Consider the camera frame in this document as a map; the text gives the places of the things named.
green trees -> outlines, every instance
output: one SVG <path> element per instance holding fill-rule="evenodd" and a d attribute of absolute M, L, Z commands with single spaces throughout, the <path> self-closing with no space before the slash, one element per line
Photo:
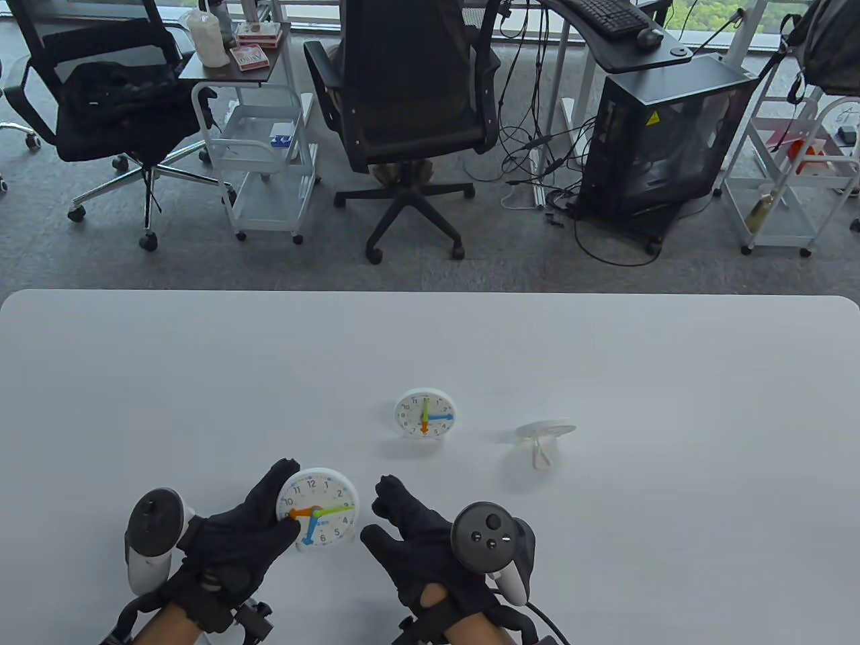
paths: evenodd
<path fill-rule="evenodd" d="M 736 9 L 746 7 L 747 2 L 748 0 L 699 0 L 693 8 L 690 20 L 687 21 L 687 31 L 716 31 Z M 670 29 L 681 29 L 692 4 L 693 0 L 675 0 L 674 15 L 666 26 Z M 784 15 L 802 14 L 806 8 L 805 3 L 771 3 L 765 10 L 759 32 L 775 34 L 779 30 L 779 22 Z"/>

gloved hand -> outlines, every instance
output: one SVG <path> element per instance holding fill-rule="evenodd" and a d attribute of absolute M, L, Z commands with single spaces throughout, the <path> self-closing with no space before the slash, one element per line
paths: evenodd
<path fill-rule="evenodd" d="M 483 612 L 491 623 L 522 632 L 524 645 L 538 641 L 530 618 L 501 605 L 486 577 L 472 573 L 454 556 L 451 522 L 416 500 L 393 475 L 382 477 L 376 492 L 372 511 L 396 526 L 403 540 L 372 524 L 361 531 L 361 542 L 388 573 L 403 605 L 419 617 L 426 611 L 421 607 L 424 587 L 436 582 L 450 594 L 462 617 Z"/>
<path fill-rule="evenodd" d="M 201 581 L 226 605 L 238 607 L 250 598 L 272 562 L 296 541 L 301 525 L 290 518 L 279 522 L 274 509 L 284 482 L 298 469 L 296 461 L 281 459 L 239 506 L 204 519 L 184 547 L 182 567 L 202 573 Z"/>

computer mouse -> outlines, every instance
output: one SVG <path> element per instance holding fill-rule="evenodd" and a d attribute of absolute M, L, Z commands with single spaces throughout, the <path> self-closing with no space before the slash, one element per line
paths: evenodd
<path fill-rule="evenodd" d="M 636 48 L 643 52 L 652 52 L 663 42 L 663 32 L 656 27 L 644 28 L 636 35 Z"/>

blue clock hand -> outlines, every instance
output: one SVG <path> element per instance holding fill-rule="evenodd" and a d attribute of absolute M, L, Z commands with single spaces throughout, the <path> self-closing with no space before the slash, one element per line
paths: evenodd
<path fill-rule="evenodd" d="M 313 515 L 310 516 L 310 521 L 308 522 L 308 534 L 304 536 L 304 539 L 302 540 L 302 544 L 305 546 L 311 546 L 314 543 L 314 529 L 316 529 L 316 523 L 318 521 L 319 520 Z"/>

gray carpet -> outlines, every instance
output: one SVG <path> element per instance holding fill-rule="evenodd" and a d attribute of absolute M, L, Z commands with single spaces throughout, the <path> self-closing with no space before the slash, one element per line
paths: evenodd
<path fill-rule="evenodd" d="M 9 65 L 25 51 L 15 24 L 0 21 L 0 59 Z M 500 46 L 498 52 L 504 61 L 497 75 L 501 89 L 513 49 Z M 504 106 L 506 123 L 514 122 L 514 117 L 519 120 L 527 106 L 534 53 L 529 49 L 520 57 Z M 304 58 L 300 52 L 293 55 L 302 88 L 309 89 Z M 553 52 L 547 59 L 554 59 Z M 581 60 L 582 50 L 568 52 L 564 95 L 575 95 Z M 762 64 L 763 59 L 749 62 L 755 69 Z M 544 96 L 552 68 L 548 65 L 544 73 Z M 793 73 L 781 74 L 783 86 Z M 595 105 L 601 84 L 595 84 Z M 40 109 L 53 114 L 44 87 L 33 83 L 31 96 Z M 223 113 L 224 101 L 218 110 Z M 16 118 L 0 101 L 0 120 Z M 561 119 L 556 122 L 556 131 L 563 129 L 562 123 Z M 463 234 L 465 261 L 449 260 L 447 238 L 407 211 L 380 243 L 384 261 L 374 267 L 365 260 L 364 241 L 385 204 L 351 202 L 346 209 L 332 207 L 336 189 L 372 187 L 374 181 L 350 171 L 337 137 L 325 128 L 318 108 L 310 120 L 310 136 L 320 144 L 322 184 L 310 204 L 313 223 L 304 232 L 303 246 L 293 245 L 286 234 L 262 231 L 250 232 L 248 240 L 239 243 L 218 194 L 208 187 L 162 179 L 157 197 L 164 213 L 155 223 L 160 246 L 147 254 L 137 245 L 143 221 L 142 184 L 89 202 L 85 223 L 73 224 L 65 216 L 69 200 L 113 176 L 109 161 L 63 163 L 50 146 L 32 154 L 22 137 L 0 132 L 0 174 L 9 183 L 9 192 L 0 197 L 0 301 L 29 287 L 834 293 L 860 301 L 860 237 L 848 231 L 856 200 L 849 200 L 808 260 L 791 249 L 756 249 L 753 256 L 741 256 L 726 206 L 714 200 L 703 212 L 677 224 L 654 264 L 619 268 L 585 256 L 574 242 L 569 223 L 554 227 L 541 212 L 506 210 L 500 200 L 508 186 L 498 181 L 480 183 L 472 201 L 458 196 L 433 199 Z M 554 145 L 558 153 L 567 148 L 562 139 Z M 434 179 L 464 181 L 464 164 L 473 175 L 493 178 L 503 154 L 496 149 L 482 157 L 469 152 L 441 158 L 435 162 Z M 196 157 L 177 165 L 195 171 L 202 168 Z M 559 171 L 555 179 L 565 185 L 571 178 Z M 823 212 L 832 196 L 810 199 Z M 521 187 L 509 201 L 527 206 L 530 200 L 529 188 Z M 589 224 L 580 225 L 580 238 L 607 259 L 647 259 L 637 246 Z"/>

